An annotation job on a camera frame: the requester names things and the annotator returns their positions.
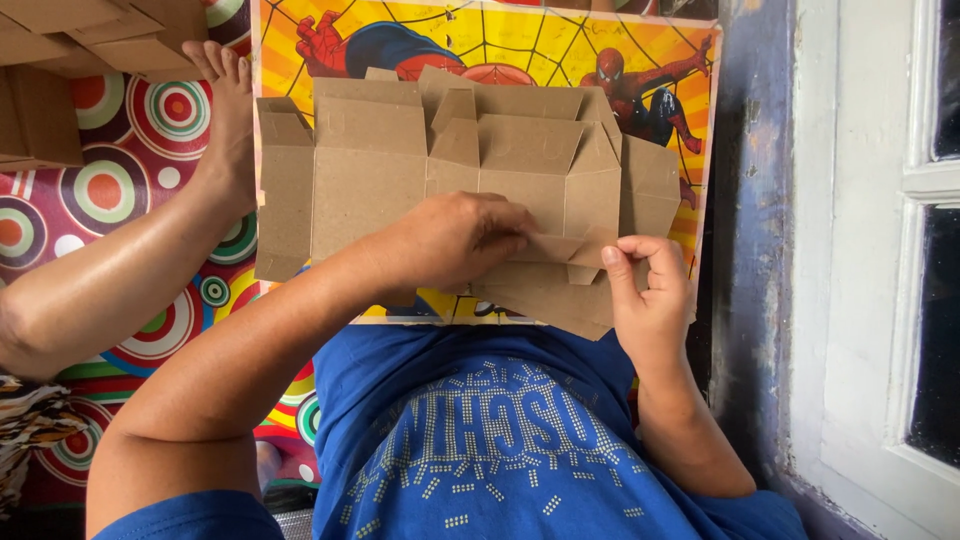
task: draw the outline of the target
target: person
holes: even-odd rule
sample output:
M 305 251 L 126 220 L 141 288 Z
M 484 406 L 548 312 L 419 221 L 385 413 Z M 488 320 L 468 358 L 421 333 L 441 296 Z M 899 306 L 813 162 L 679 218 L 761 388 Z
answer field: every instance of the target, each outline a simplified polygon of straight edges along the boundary
M 435 195 L 190 341 L 101 440 L 87 537 L 282 538 L 259 501 L 252 429 L 312 356 L 314 538 L 803 538 L 694 383 L 690 283 L 669 240 L 605 248 L 615 329 L 598 342 L 528 326 L 348 326 L 386 294 L 475 279 L 535 228 L 500 195 Z M 635 370 L 641 440 L 626 402 Z
M 30 450 L 85 428 L 54 376 L 150 322 L 256 208 L 250 64 L 213 41 L 183 50 L 230 66 L 205 73 L 210 140 L 190 182 L 159 208 L 0 289 L 0 520 L 19 501 Z

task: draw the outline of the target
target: cardboard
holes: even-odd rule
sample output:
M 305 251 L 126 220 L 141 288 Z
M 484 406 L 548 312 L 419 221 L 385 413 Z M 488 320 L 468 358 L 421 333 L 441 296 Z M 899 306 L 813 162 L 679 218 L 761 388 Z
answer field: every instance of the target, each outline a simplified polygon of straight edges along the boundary
M 160 32 L 166 28 L 167 19 L 162 0 L 131 0 L 122 14 L 111 20 L 66 31 L 82 45 L 96 45 L 128 37 Z
M 597 339 L 612 327 L 601 250 L 619 234 L 666 234 L 680 203 L 676 155 L 623 136 L 599 87 L 478 86 L 429 67 L 415 84 L 375 69 L 320 78 L 312 138 L 289 98 L 271 100 L 285 101 L 258 103 L 258 279 L 285 282 L 426 196 L 496 192 L 541 233 L 473 294 Z
M 82 77 L 106 75 L 116 71 L 110 64 L 76 43 L 73 44 L 70 53 L 65 57 L 33 61 L 30 62 L 30 65 L 60 75 L 65 79 L 81 79 Z
M 202 76 L 180 50 L 184 41 L 207 39 L 204 6 L 196 0 L 166 0 L 157 16 L 164 29 L 136 37 L 86 45 L 118 71 L 142 75 L 151 82 L 197 80 Z
M 63 77 L 30 65 L 0 68 L 0 171 L 84 165 Z
M 35 34 L 102 24 L 125 11 L 111 0 L 0 0 L 0 13 Z
M 62 58 L 73 47 L 66 36 L 33 34 L 0 13 L 0 66 Z

